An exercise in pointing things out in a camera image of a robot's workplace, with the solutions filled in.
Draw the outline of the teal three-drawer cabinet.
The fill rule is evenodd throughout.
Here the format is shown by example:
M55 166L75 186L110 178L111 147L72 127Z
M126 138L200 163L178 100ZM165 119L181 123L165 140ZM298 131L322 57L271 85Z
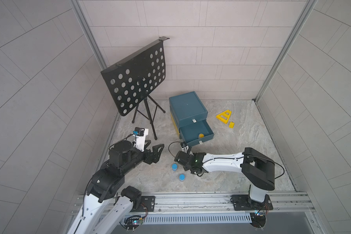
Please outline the teal three-drawer cabinet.
M208 111L196 94L189 92L169 98L171 116L182 139L190 147L203 144L214 138L207 123Z

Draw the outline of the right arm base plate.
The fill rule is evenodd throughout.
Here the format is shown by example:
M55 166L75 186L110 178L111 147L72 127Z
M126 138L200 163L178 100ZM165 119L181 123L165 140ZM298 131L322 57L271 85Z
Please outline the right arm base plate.
M232 195L230 202L233 204L235 211L249 211L249 210L273 210L273 205L269 195L265 195L264 202L257 202L250 199L249 195Z

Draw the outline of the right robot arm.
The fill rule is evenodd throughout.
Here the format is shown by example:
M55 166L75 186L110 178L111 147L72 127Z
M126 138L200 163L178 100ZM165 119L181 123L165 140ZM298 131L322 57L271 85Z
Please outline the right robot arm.
M279 165L273 159L259 151L246 147L242 153L213 155L210 153L188 154L179 151L175 162L185 171L202 176L205 173L226 171L242 173L250 182L247 202L251 206L264 206L267 192L275 189L275 167Z

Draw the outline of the blue paint can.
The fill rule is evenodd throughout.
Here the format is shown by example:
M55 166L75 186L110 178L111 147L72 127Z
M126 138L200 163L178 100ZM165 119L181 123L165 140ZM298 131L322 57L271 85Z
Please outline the blue paint can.
M184 174L180 174L178 178L179 178L180 181L184 181L185 180L185 175Z
M172 170L173 170L173 171L176 171L177 169L178 169L178 165L174 163L174 164L172 165Z

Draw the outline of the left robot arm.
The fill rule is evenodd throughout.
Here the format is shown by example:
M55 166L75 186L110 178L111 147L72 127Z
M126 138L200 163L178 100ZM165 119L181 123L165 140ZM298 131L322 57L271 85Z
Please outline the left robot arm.
M150 140L145 140L143 148L134 143L121 140L109 149L109 160L93 174L83 195L83 203L73 224L70 234L110 234L124 217L138 209L142 192L133 186L123 189L119 197L118 190L125 183L125 175L140 163L157 163L164 149L164 144L147 147Z

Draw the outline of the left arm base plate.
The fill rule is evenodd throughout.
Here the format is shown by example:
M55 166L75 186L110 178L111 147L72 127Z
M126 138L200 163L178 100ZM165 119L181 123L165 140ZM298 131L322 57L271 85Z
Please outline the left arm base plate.
M140 201L135 201L131 212L153 212L155 206L155 196L141 196Z

